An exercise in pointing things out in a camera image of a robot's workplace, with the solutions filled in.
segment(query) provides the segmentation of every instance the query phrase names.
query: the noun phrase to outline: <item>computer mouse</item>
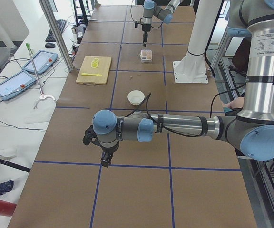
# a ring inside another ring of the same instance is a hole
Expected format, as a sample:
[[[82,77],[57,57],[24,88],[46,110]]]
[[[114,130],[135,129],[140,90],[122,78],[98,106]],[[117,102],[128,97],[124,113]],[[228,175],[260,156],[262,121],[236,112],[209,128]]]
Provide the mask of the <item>computer mouse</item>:
[[[56,47],[56,45],[53,44],[53,43],[46,43],[45,44],[45,48],[55,48],[55,47]]]

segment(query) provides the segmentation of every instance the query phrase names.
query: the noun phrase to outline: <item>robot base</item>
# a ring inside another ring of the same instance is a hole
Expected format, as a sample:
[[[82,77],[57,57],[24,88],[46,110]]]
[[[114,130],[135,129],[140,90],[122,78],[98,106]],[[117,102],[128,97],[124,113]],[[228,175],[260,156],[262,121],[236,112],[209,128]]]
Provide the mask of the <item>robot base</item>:
[[[190,66],[188,69],[183,70],[176,70],[178,65],[184,61],[174,61],[173,62],[173,70],[174,70],[174,79],[175,83],[205,83],[207,84],[209,82],[207,74],[206,74],[206,66],[204,61],[200,62],[200,68],[202,69],[201,72],[199,70],[196,70],[196,66]]]

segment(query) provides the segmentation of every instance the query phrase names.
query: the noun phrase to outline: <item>robot arm in background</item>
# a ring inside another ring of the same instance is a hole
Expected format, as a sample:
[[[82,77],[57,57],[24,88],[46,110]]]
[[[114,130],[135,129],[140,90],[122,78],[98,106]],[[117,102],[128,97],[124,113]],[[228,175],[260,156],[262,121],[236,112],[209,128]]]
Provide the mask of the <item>robot arm in background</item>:
[[[145,0],[143,17],[139,22],[135,22],[135,28],[138,28],[138,24],[142,25],[143,31],[143,46],[147,45],[147,33],[151,31],[152,27],[152,17],[153,15],[159,18],[163,23],[170,23],[173,18],[173,13],[175,9],[183,0],[171,0],[165,9],[162,9],[154,1]]]
[[[274,157],[274,0],[237,0],[231,3],[230,10],[229,25],[248,28],[252,34],[242,111],[237,117],[152,114],[149,118],[140,112],[117,117],[109,110],[101,110],[95,114],[93,126],[86,130],[83,143],[103,149],[103,166],[110,164],[119,141],[148,142],[154,132],[210,136],[255,160]]]

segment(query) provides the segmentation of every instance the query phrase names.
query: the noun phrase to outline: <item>brown table surface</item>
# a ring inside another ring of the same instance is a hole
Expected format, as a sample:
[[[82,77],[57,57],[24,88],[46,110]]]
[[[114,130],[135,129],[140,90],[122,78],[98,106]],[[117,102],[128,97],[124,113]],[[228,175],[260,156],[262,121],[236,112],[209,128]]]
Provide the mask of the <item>brown table surface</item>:
[[[133,6],[135,20],[142,7]],[[152,142],[120,142],[109,168],[99,147],[82,143],[101,109],[126,115],[129,91],[152,92],[153,113],[209,115],[217,94],[208,84],[175,84],[172,62],[186,54],[193,8],[179,7],[172,23],[149,32],[142,46],[129,6],[101,6],[80,44],[85,55],[112,56],[107,85],[75,83],[69,73],[9,228],[255,228],[253,212],[233,148],[209,137],[158,134]],[[153,26],[159,26],[157,19]],[[142,49],[153,62],[142,64]],[[223,115],[219,100],[214,115]]]

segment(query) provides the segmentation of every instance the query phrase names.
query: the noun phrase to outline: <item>clear plastic box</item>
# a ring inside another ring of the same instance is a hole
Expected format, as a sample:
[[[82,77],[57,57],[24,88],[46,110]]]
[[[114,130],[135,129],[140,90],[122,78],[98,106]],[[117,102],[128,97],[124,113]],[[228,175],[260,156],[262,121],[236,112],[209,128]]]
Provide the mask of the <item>clear plastic box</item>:
[[[152,51],[151,50],[141,50],[140,51],[140,60],[142,63],[152,62]]]

